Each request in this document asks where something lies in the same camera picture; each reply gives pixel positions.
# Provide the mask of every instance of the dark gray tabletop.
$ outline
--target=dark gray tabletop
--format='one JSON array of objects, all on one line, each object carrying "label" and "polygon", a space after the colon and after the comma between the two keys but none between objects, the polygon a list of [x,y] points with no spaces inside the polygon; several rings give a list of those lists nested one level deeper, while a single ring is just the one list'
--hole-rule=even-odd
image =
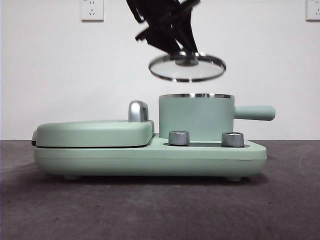
[{"label": "dark gray tabletop", "polygon": [[256,141],[262,173],[83,177],[33,163],[29,141],[1,141],[1,240],[319,240],[320,141]]}]

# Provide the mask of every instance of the power outlet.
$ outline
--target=power outlet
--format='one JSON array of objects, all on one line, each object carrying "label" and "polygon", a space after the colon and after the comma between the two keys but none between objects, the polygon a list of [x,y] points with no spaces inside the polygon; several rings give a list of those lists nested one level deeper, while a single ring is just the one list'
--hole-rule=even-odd
[{"label": "power outlet", "polygon": [[80,0],[80,13],[82,21],[103,21],[104,0]]},{"label": "power outlet", "polygon": [[320,21],[320,0],[306,0],[306,20]]}]

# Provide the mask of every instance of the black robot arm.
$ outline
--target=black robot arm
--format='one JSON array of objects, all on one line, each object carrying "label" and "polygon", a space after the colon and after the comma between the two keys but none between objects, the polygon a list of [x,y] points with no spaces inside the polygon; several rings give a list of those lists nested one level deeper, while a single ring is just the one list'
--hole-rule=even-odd
[{"label": "black robot arm", "polygon": [[191,28],[191,13],[200,0],[126,0],[138,23],[149,27],[135,39],[146,40],[168,54],[180,51],[197,53],[198,49]]}]

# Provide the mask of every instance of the mint green pot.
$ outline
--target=mint green pot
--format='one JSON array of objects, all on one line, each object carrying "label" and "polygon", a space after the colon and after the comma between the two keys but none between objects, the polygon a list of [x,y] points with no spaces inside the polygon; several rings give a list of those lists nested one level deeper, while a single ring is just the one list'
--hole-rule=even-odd
[{"label": "mint green pot", "polygon": [[159,97],[160,138],[170,131],[188,131],[191,141],[219,141],[234,131],[234,119],[271,121],[272,106],[235,106],[232,95],[213,93],[169,94]]}]

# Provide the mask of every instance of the white wall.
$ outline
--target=white wall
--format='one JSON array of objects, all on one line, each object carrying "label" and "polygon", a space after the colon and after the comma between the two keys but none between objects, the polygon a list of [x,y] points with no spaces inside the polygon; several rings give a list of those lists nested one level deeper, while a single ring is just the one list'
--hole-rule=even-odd
[{"label": "white wall", "polygon": [[237,105],[273,105],[271,122],[236,120],[247,139],[320,139],[320,22],[304,0],[202,0],[192,26],[201,52],[225,60],[217,80],[178,84],[150,75],[161,51],[136,42],[125,0],[104,0],[105,21],[80,21],[79,0],[1,1],[1,137],[30,139],[40,124],[126,119],[131,100],[235,95]]}]

